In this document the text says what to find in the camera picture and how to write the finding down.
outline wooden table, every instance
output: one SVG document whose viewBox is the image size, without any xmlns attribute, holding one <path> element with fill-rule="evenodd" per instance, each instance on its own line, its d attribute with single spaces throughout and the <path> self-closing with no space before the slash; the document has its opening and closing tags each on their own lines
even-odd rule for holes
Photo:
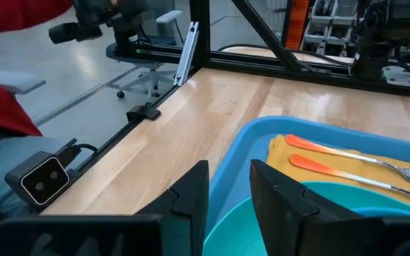
<svg viewBox="0 0 410 256">
<path fill-rule="evenodd" d="M 410 141 L 410 97 L 220 70 L 201 69 L 159 110 L 159 119 L 139 124 L 43 214 L 135 213 L 198 160 L 209 161 L 213 176 L 236 133 L 257 117 L 290 115 Z"/>
</svg>

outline gray floor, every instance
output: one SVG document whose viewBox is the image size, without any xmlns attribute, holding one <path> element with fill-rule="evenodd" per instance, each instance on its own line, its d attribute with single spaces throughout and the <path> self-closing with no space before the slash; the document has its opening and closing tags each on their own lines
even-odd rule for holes
<svg viewBox="0 0 410 256">
<path fill-rule="evenodd" d="M 212 50 L 234 43 L 263 44 L 231 0 L 210 1 Z M 266 0 L 251 0 L 251 3 L 262 17 L 266 16 Z M 179 27 L 185 36 L 190 22 L 189 0 L 178 0 L 177 8 L 183 11 Z M 33 28 L 0 33 L 0 70 L 34 73 L 47 80 L 43 87 L 17 96 L 33 121 L 43 123 L 40 129 L 46 136 L 76 137 L 81 142 L 100 146 L 125 125 L 126 111 L 147 99 L 134 93 L 117 99 L 117 90 L 105 87 L 107 82 L 134 67 L 105 56 L 105 48 L 114 42 L 109 28 L 103 26 L 104 36 L 93 41 L 51 43 L 48 29 L 74 20 L 71 9 Z M 176 68 L 173 64 L 162 67 L 163 70 Z M 136 71 L 126 80 L 135 79 L 138 74 Z M 159 91 L 166 92 L 171 86 L 160 84 Z M 70 103 L 76 103 L 86 94 L 89 98 L 70 107 Z M 56 115 L 65 108 L 67 111 Z M 52 115 L 55 117 L 45 122 Z"/>
</svg>

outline teal plate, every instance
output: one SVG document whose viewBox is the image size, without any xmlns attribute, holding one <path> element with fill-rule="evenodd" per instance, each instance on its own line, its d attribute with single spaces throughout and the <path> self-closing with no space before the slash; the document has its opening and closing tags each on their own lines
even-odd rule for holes
<svg viewBox="0 0 410 256">
<path fill-rule="evenodd" d="M 392 209 L 392 212 L 401 211 L 410 215 L 410 206 L 407 204 L 363 188 L 330 182 L 304 184 L 321 196 L 349 209 L 381 208 L 387 214 Z M 205 239 L 203 256 L 219 255 L 267 255 L 251 198 L 229 211 Z"/>
</svg>

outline blue plastic tub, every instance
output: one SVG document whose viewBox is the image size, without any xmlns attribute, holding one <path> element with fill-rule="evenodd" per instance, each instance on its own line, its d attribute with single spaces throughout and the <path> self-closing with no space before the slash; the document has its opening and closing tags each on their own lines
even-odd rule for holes
<svg viewBox="0 0 410 256">
<path fill-rule="evenodd" d="M 250 160 L 265 161 L 270 139 L 277 134 L 295 134 L 325 146 L 355 149 L 366 154 L 410 162 L 410 142 L 294 117 L 255 119 L 237 134 L 211 180 L 206 234 L 232 208 L 251 195 Z"/>
</svg>

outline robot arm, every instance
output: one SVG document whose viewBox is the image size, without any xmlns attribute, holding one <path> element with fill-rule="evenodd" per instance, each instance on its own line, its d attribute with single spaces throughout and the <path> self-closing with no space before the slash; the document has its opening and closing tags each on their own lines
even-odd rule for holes
<svg viewBox="0 0 410 256">
<path fill-rule="evenodd" d="M 148 11 L 145 0 L 73 0 L 73 7 L 78 22 L 50 28 L 48 35 L 53 43 L 98 38 L 102 35 L 99 25 L 104 23 L 112 24 L 115 33 L 129 38 L 137 34 L 142 25 L 141 15 Z"/>
<path fill-rule="evenodd" d="M 387 79 L 383 69 L 394 50 L 410 48 L 410 1 L 359 0 L 357 17 L 351 42 L 358 51 L 351 75 L 365 80 L 393 80 Z"/>
</svg>

